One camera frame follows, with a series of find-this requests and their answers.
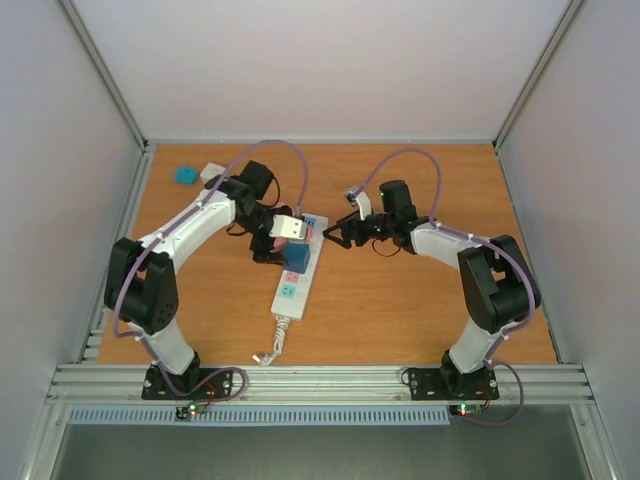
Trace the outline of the white power strip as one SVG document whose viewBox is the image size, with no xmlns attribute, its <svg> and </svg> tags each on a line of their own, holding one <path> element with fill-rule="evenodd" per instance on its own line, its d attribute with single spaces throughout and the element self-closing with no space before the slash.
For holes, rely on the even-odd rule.
<svg viewBox="0 0 640 480">
<path fill-rule="evenodd" d="M 324 237 L 322 232 L 328 227 L 328 218 L 315 214 L 304 214 L 305 221 L 313 232 L 309 242 L 309 261 L 304 273 L 284 269 L 271 305 L 271 313 L 300 321 L 310 297 L 311 285 L 319 262 Z"/>
</svg>

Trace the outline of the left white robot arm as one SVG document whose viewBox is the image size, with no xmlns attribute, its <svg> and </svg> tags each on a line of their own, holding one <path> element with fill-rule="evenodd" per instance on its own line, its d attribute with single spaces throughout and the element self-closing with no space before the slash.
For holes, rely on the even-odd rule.
<svg viewBox="0 0 640 480">
<path fill-rule="evenodd" d="M 104 304 L 113 313 L 114 337 L 141 342 L 152 357 L 147 392 L 189 398 L 210 379 L 176 320 L 177 273 L 207 240 L 240 226 L 251 237 L 254 262 L 285 264 L 284 243 L 270 232 L 275 216 L 292 210 L 280 202 L 262 202 L 277 183 L 268 167 L 249 161 L 238 175 L 214 176 L 188 207 L 156 231 L 113 245 Z"/>
</svg>

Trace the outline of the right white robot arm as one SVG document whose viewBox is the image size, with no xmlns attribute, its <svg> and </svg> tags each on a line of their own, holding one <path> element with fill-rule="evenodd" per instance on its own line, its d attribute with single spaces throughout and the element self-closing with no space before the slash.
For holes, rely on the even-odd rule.
<svg viewBox="0 0 640 480">
<path fill-rule="evenodd" d="M 383 210 L 375 213 L 365 193 L 349 191 L 351 214 L 328 227 L 323 236 L 345 249 L 369 241 L 390 240 L 412 255 L 431 258 L 460 275 L 469 320 L 437 368 L 406 369 L 402 381 L 412 400 L 463 403 L 494 400 L 492 357 L 510 332 L 521 327 L 540 306 L 537 284 L 518 242 L 509 235 L 492 239 L 457 233 L 432 217 L 421 217 L 402 180 L 379 187 Z"/>
</svg>

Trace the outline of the teal cube plug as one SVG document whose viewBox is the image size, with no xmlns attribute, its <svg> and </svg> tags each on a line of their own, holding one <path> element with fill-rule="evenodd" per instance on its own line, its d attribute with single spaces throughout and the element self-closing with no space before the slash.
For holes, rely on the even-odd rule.
<svg viewBox="0 0 640 480">
<path fill-rule="evenodd" d="M 176 183 L 182 185 L 193 185 L 200 178 L 200 172 L 192 167 L 180 166 L 174 173 Z"/>
</svg>

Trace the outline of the white cube plug with picture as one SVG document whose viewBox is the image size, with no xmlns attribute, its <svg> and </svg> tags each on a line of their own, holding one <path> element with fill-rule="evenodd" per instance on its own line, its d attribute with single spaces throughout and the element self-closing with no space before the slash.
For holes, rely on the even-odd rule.
<svg viewBox="0 0 640 480">
<path fill-rule="evenodd" d="M 206 184 L 211 179 L 216 176 L 222 175 L 226 168 L 224 166 L 215 164 L 215 163 L 207 163 L 206 166 L 200 172 L 200 179 L 203 184 Z"/>
</svg>

